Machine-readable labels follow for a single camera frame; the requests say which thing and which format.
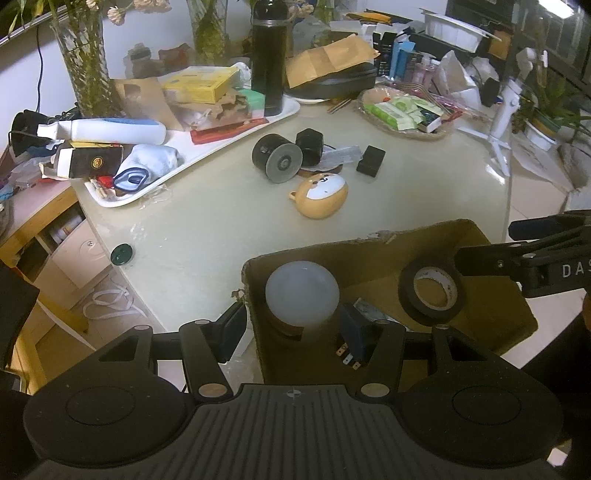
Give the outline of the white blue tube bottle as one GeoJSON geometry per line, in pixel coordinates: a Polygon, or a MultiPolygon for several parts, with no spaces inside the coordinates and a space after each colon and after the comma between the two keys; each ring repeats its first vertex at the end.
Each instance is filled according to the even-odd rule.
{"type": "Polygon", "coordinates": [[[154,120],[89,118],[55,121],[37,126],[39,137],[74,142],[161,145],[166,127],[154,120]]]}

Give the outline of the grey marbled stick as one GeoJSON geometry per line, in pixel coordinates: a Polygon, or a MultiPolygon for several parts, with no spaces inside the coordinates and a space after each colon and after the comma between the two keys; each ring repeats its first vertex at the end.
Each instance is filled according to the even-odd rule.
{"type": "Polygon", "coordinates": [[[358,298],[353,303],[353,309],[358,312],[353,318],[353,324],[356,329],[365,332],[372,332],[374,334],[382,333],[387,325],[399,325],[405,329],[406,332],[410,328],[404,325],[401,321],[394,319],[391,315],[385,313],[373,304],[363,298],[358,298]]]}

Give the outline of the black thermos bottle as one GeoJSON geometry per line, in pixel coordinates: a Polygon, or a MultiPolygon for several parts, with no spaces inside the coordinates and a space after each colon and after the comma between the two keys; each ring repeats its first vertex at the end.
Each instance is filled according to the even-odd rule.
{"type": "Polygon", "coordinates": [[[287,3],[256,1],[252,7],[252,90],[264,96],[264,114],[283,111],[287,3]]]}

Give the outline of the black round plug adapter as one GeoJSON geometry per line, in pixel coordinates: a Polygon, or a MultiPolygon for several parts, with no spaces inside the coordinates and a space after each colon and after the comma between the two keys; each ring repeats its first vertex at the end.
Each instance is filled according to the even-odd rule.
{"type": "Polygon", "coordinates": [[[367,365],[372,345],[372,323],[352,303],[342,303],[339,307],[339,333],[348,344],[353,360],[367,365]]]}

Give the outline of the red flat packet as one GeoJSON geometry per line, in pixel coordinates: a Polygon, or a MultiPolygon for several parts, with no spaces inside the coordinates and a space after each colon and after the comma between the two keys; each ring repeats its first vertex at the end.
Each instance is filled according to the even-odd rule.
{"type": "Polygon", "coordinates": [[[190,138],[194,145],[202,145],[233,138],[239,134],[252,130],[253,128],[266,125],[267,123],[269,123],[269,120],[266,118],[259,118],[207,130],[192,129],[190,131],[190,138]]]}

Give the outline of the black oval case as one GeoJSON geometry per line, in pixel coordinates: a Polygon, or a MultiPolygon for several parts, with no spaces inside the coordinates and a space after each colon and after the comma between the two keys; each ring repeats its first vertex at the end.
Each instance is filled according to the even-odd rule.
{"type": "Polygon", "coordinates": [[[325,75],[300,86],[287,87],[284,92],[294,98],[305,100],[336,99],[359,94],[375,86],[377,68],[365,62],[348,69],[325,75]]]}

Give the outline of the black hexagonal box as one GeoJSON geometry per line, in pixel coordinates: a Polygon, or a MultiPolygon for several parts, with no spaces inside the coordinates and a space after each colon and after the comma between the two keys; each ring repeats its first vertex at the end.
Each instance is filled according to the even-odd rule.
{"type": "Polygon", "coordinates": [[[295,145],[303,154],[303,166],[313,167],[318,165],[324,152],[324,136],[317,130],[307,128],[297,133],[295,145]]]}

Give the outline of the black tape roll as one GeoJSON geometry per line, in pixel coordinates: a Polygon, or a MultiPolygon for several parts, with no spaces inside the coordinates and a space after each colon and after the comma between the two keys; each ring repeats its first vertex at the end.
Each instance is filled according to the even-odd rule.
{"type": "Polygon", "coordinates": [[[403,268],[398,297],[404,311],[427,327],[451,322],[465,305],[465,290],[456,270],[429,257],[403,268]]]}

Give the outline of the black rectangular box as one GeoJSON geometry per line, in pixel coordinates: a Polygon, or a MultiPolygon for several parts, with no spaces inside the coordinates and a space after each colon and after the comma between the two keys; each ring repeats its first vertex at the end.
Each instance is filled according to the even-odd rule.
{"type": "Polygon", "coordinates": [[[384,150],[369,145],[363,153],[362,159],[356,165],[356,172],[376,178],[385,156],[386,152],[384,150]]]}

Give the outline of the glass vase with stems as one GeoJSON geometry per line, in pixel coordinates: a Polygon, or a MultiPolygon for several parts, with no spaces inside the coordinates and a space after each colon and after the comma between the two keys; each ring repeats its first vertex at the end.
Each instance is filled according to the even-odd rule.
{"type": "Polygon", "coordinates": [[[103,20],[85,1],[66,3],[52,20],[61,55],[84,118],[119,117],[121,106],[108,73],[103,20]]]}

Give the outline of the clear plastic wrapper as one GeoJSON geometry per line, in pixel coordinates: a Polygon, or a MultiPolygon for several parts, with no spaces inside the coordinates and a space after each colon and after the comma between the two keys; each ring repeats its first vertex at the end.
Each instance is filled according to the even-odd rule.
{"type": "Polygon", "coordinates": [[[322,153],[321,161],[318,163],[318,170],[329,171],[341,165],[359,162],[363,157],[359,146],[342,148],[329,148],[322,153]]]}

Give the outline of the black yellow small box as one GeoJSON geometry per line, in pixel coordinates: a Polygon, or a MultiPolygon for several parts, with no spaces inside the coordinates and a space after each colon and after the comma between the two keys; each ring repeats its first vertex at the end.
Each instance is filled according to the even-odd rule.
{"type": "Polygon", "coordinates": [[[114,176],[123,153],[123,146],[119,144],[66,141],[57,149],[55,172],[66,179],[114,176]]]}

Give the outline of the light blue rolled socks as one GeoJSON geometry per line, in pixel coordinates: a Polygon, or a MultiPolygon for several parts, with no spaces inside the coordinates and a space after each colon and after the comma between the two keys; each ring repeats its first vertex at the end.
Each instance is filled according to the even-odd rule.
{"type": "Polygon", "coordinates": [[[135,145],[121,162],[113,186],[125,193],[136,193],[177,168],[179,155],[168,146],[135,145]]]}

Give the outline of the woven basket tray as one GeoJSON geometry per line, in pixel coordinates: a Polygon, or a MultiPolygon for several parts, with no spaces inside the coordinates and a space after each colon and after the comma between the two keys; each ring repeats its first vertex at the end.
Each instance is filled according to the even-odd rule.
{"type": "Polygon", "coordinates": [[[430,94],[408,93],[387,85],[363,91],[356,109],[375,127],[397,137],[437,141],[454,131],[456,119],[450,110],[430,94]]]}

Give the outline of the orange shiba dog case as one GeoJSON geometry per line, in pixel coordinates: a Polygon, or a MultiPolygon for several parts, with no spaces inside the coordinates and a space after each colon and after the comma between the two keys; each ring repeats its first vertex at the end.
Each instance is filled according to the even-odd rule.
{"type": "Polygon", "coordinates": [[[304,217],[322,220],[342,208],[349,185],[339,174],[320,173],[304,179],[288,197],[304,217]]]}

